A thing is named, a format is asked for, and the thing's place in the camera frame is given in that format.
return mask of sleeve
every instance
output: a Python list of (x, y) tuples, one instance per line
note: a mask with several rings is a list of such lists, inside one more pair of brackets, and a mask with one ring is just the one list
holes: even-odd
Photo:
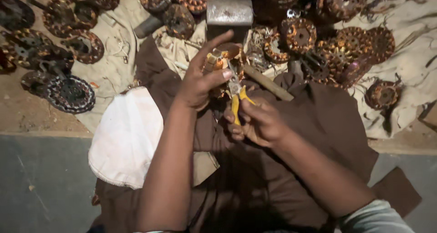
[(414, 233), (390, 204), (374, 200), (339, 220), (342, 233)]

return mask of sandy ground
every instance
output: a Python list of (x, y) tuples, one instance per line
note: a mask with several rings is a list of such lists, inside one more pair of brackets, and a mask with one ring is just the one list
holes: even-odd
[[(47, 3), (49, 0), (37, 0)], [(60, 39), (51, 35), (42, 24), (42, 11), (32, 7), (36, 21), (32, 29), (42, 31), (55, 44)], [(84, 132), (84, 127), (72, 114), (63, 113), (52, 107), (46, 100), (24, 91), (20, 86), (21, 77), (27, 72), (17, 68), (11, 75), (0, 75), (0, 132)]]
[[(36, 7), (32, 9), (36, 15), (36, 22), (32, 28), (42, 31), (55, 44), (59, 44), (60, 39), (51, 35), (43, 26), (42, 11)], [(11, 75), (0, 75), (0, 133), (52, 132), (54, 135), (63, 136), (92, 135), (74, 115), (63, 113), (50, 106), (46, 100), (22, 90), (20, 78), (26, 72), (26, 69), (18, 68)], [(378, 152), (437, 155), (437, 132), (419, 121), (414, 121), (394, 139), (371, 140), (369, 145)]]

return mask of left hand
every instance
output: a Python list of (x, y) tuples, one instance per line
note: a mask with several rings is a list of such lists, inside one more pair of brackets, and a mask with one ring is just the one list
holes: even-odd
[(224, 113), (228, 121), (228, 131), (235, 141), (243, 141), (246, 137), (262, 147), (273, 148), (293, 132), (281, 119), (279, 111), (264, 98), (253, 97), (255, 104), (243, 99), (239, 115), (245, 120), (245, 125), (234, 123), (235, 115), (230, 106)]
[(229, 30), (203, 46), (191, 60), (175, 101), (196, 111), (201, 111), (208, 105), (209, 91), (226, 83), (232, 77), (232, 72), (229, 69), (222, 69), (203, 75), (202, 69), (206, 56), (217, 46), (231, 40), (233, 36), (234, 32)]

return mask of white wire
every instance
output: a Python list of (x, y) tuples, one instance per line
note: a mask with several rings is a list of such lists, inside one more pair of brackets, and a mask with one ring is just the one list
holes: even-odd
[[(122, 33), (120, 32), (120, 30), (118, 30), (118, 33), (120, 34), (120, 37), (121, 37), (121, 39), (118, 39), (118, 38), (115, 38), (115, 39), (118, 39), (119, 40), (119, 42), (118, 42), (118, 51), (117, 52), (114, 52), (114, 53), (111, 53), (111, 54), (109, 54), (108, 56), (116, 56), (118, 53), (120, 53), (120, 52), (122, 52), (123, 51), (123, 53), (124, 53), (124, 55), (125, 56), (127, 56), (128, 58), (129, 58), (129, 55), (128, 55), (128, 53), (129, 53), (129, 51), (131, 50), (131, 45), (130, 45), (130, 43), (128, 42), (128, 41), (126, 41), (126, 39), (123, 37), (123, 35), (122, 35)], [(110, 37), (108, 37), (107, 39), (106, 39), (106, 42), (105, 42), (105, 47), (106, 47), (106, 51), (110, 51), (109, 49), (108, 49), (108, 47), (107, 47), (107, 41), (108, 41), (108, 39), (109, 39)], [(124, 51), (124, 45), (128, 45), (128, 53), (126, 53), (126, 51)]]

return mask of concrete floor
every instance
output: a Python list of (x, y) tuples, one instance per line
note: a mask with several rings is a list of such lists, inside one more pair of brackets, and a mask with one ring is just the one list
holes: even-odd
[(91, 139), (0, 135), (0, 232), (86, 232), (96, 177)]
[[(91, 139), (0, 135), (0, 232), (86, 232), (96, 178), (88, 167)], [(437, 156), (381, 154), (370, 185), (394, 167), (423, 197), (406, 217), (416, 233), (437, 232)]]

